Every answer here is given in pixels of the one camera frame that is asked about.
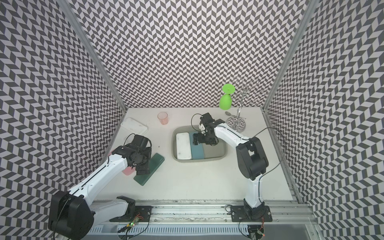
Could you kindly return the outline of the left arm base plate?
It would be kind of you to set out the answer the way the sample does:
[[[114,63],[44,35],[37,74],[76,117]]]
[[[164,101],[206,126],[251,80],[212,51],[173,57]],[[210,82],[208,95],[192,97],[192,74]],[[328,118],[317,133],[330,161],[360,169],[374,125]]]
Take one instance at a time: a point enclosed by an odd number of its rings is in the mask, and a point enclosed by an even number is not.
[[[132,222],[134,217],[138,217],[140,222],[148,222],[152,214],[152,206],[128,207],[126,213],[120,217],[110,219],[109,222]]]

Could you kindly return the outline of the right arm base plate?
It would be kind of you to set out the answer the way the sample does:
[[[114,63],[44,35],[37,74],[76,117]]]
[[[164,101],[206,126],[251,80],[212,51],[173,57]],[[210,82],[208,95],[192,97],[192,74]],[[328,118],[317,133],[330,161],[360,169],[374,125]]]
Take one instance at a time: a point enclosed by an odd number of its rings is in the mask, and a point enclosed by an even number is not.
[[[272,213],[269,206],[261,205],[254,209],[249,209],[246,206],[230,206],[230,215],[232,222],[265,222],[273,221]]]

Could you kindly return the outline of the dark green pencil case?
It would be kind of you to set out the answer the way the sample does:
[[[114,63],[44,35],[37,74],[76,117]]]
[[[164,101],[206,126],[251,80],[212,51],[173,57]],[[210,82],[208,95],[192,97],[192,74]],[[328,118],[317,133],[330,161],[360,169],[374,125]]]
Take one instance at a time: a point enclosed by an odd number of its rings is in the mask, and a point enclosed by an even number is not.
[[[141,186],[144,186],[149,179],[154,175],[154,173],[159,169],[162,163],[165,161],[165,158],[156,153],[149,161],[149,173],[145,175],[136,175],[134,180]]]

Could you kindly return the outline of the pink pencil case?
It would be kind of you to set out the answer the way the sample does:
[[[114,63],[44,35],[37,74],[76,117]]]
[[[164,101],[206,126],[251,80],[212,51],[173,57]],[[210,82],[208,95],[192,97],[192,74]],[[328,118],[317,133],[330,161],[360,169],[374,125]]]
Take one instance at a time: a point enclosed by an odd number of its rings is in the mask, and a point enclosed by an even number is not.
[[[126,169],[124,169],[122,171],[122,173],[126,176],[129,176],[131,174],[133,174],[134,172],[136,171],[136,168],[132,168],[132,167],[127,167]]]

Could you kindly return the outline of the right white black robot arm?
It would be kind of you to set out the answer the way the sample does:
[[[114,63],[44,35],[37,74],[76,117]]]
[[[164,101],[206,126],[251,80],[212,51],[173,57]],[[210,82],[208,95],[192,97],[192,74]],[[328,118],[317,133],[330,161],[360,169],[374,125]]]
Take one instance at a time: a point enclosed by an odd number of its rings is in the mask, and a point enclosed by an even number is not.
[[[241,135],[225,121],[213,119],[209,113],[200,115],[198,128],[193,136],[194,145],[214,146],[219,140],[223,140],[236,150],[239,170],[247,179],[244,212],[248,219],[262,218],[267,212],[267,207],[262,197],[261,180],[266,174],[269,161],[260,139]]]

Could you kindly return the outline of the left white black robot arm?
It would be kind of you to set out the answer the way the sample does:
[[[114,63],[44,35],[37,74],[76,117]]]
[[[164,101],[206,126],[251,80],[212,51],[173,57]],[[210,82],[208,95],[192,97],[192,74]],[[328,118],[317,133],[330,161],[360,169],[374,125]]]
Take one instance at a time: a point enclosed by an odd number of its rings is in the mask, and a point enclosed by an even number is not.
[[[132,227],[143,219],[136,209],[136,201],[120,196],[115,200],[94,205],[97,195],[109,182],[128,167],[138,175],[150,173],[152,142],[133,134],[133,140],[112,151],[104,163],[79,184],[68,191],[52,196],[48,228],[70,240],[81,240],[91,228],[103,222],[123,218]]]

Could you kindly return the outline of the light teal pencil case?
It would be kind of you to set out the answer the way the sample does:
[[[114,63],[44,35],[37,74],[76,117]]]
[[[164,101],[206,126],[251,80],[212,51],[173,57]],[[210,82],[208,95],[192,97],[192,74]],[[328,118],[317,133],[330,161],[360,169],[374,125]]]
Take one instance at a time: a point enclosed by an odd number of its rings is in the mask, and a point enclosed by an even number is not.
[[[192,160],[203,160],[205,158],[203,145],[191,143],[191,154]]]

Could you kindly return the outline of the grey plastic storage box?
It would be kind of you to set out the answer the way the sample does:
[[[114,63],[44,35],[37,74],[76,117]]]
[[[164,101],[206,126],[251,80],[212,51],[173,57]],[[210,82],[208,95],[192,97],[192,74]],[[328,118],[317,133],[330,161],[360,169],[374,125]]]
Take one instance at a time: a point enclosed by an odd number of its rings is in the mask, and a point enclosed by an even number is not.
[[[179,133],[188,133],[190,135],[190,144],[191,144],[191,154],[192,158],[190,160],[179,160],[177,157],[177,134]],[[208,162],[208,161],[217,161],[223,159],[228,153],[228,145],[221,139],[215,146],[207,144],[193,144],[193,134],[197,131],[193,130],[191,126],[183,126],[176,128],[172,135],[172,157],[181,163],[193,163],[193,162]]]

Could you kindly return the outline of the white pencil case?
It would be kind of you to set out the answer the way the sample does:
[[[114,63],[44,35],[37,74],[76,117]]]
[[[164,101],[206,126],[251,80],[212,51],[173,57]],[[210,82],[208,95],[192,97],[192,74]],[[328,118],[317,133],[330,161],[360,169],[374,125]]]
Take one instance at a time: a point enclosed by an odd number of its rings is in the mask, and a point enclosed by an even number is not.
[[[178,160],[191,160],[192,150],[189,133],[176,134],[176,148]]]

